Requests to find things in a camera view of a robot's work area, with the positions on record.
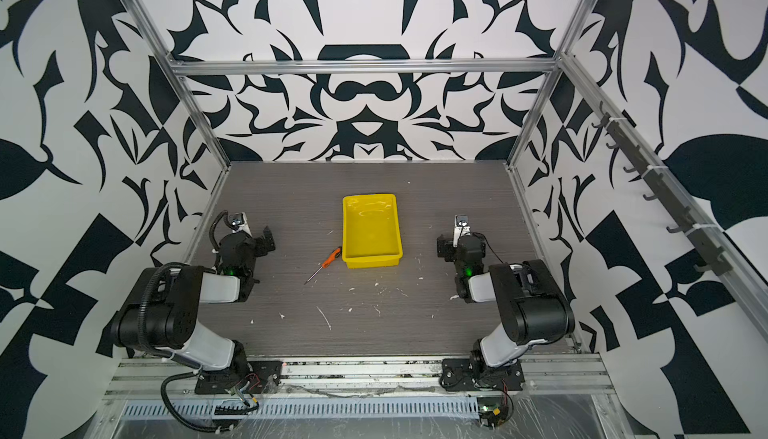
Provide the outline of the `orange handled screwdriver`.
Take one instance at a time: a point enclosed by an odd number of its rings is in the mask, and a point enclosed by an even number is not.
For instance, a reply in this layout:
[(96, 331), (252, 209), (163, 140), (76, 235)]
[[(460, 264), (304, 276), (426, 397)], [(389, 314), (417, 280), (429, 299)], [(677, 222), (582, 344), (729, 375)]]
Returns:
[(320, 263), (317, 270), (304, 282), (304, 284), (308, 284), (311, 282), (321, 271), (324, 269), (327, 269), (335, 260), (337, 260), (342, 255), (342, 248), (337, 247), (334, 249), (329, 256)]

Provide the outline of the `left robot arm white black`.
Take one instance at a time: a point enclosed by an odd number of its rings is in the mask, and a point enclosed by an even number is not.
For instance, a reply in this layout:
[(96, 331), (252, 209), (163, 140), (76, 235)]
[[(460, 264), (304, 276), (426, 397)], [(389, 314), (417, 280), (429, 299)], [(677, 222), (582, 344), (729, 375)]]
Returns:
[(113, 343), (196, 370), (245, 375), (244, 346), (200, 322), (199, 309), (246, 302), (258, 282), (256, 260), (276, 249), (274, 236), (264, 228), (254, 237), (241, 226), (214, 249), (213, 268), (169, 263), (144, 269), (110, 322)]

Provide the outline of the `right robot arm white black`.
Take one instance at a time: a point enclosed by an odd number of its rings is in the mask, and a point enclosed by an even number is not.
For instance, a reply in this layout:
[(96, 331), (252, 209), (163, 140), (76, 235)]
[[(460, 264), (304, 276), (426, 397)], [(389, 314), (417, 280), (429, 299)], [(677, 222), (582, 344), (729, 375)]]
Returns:
[(476, 343), (470, 363), (477, 378), (512, 365), (532, 347), (555, 343), (575, 329), (575, 318), (546, 263), (484, 265), (488, 244), (480, 233), (436, 239), (437, 256), (455, 268), (457, 295), (467, 303), (493, 303), (500, 323)]

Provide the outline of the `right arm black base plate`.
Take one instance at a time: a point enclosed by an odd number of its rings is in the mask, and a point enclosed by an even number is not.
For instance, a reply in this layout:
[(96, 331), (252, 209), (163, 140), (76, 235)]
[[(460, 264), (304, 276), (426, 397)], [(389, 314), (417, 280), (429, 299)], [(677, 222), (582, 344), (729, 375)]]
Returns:
[(449, 392), (467, 391), (521, 391), (525, 377), (521, 364), (489, 368), (469, 358), (444, 359), (439, 385)]

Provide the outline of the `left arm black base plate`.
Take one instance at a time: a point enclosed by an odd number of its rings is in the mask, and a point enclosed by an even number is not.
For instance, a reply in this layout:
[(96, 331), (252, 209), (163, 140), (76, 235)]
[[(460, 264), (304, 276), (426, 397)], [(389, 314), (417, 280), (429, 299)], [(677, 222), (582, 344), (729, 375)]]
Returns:
[(249, 361), (247, 366), (232, 366), (221, 371), (203, 371), (194, 392), (198, 395), (225, 394), (237, 388), (243, 394), (261, 394), (280, 384), (283, 362)]

